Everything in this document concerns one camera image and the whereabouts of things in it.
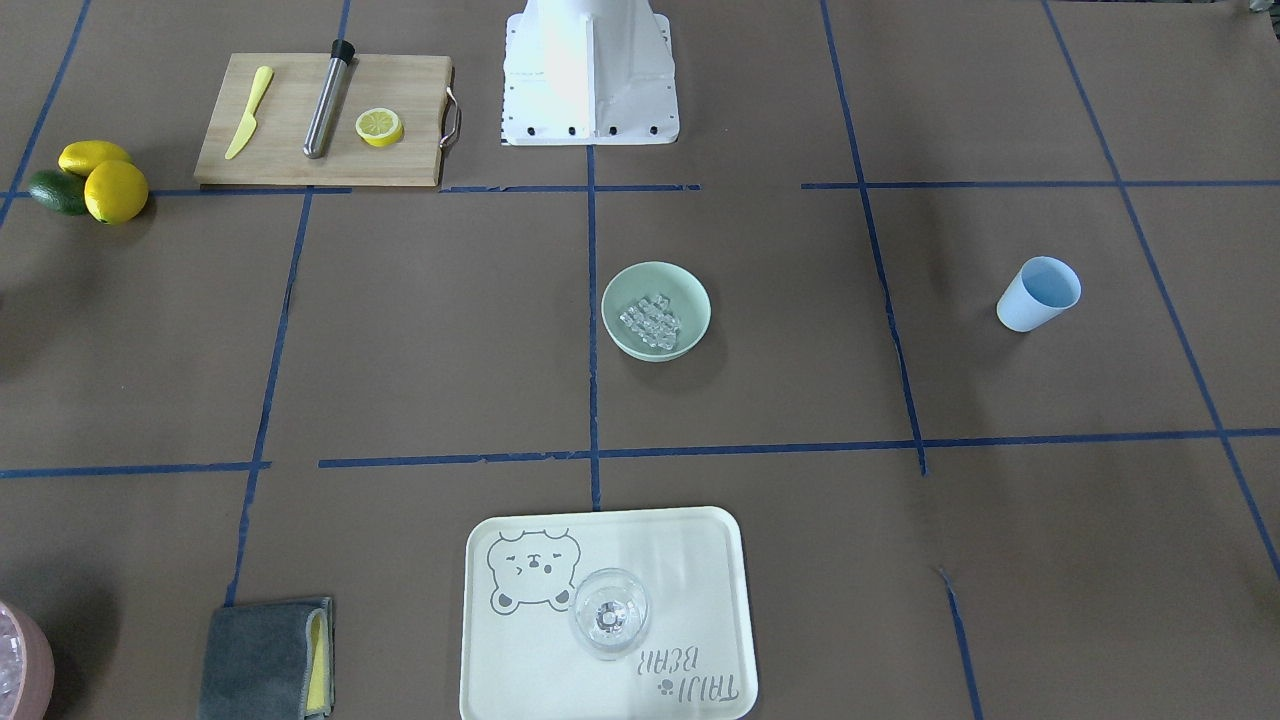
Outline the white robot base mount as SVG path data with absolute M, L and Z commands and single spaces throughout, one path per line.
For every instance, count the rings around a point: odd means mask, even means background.
M 504 31 L 500 141 L 641 146 L 681 135 L 671 23 L 648 1 L 529 1 Z

